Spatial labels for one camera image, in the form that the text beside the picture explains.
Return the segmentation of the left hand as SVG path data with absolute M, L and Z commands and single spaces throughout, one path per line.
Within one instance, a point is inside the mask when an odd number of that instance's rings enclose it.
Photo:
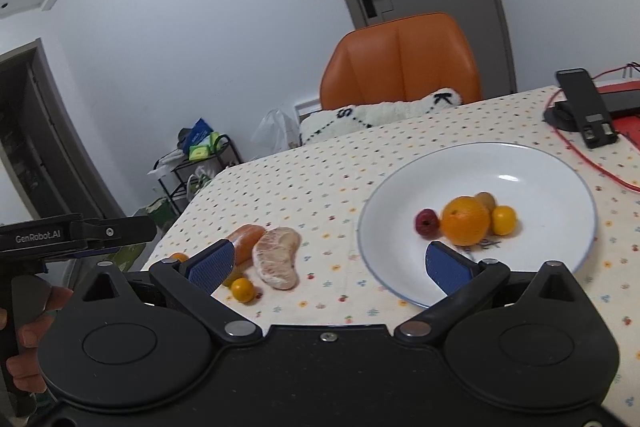
M 35 321 L 25 324 L 18 330 L 17 338 L 24 351 L 6 361 L 6 369 L 18 390 L 29 393 L 43 393 L 47 390 L 47 385 L 40 373 L 37 348 L 54 321 L 52 312 L 61 310 L 73 293 L 70 288 L 53 286 L 46 304 L 46 311 Z

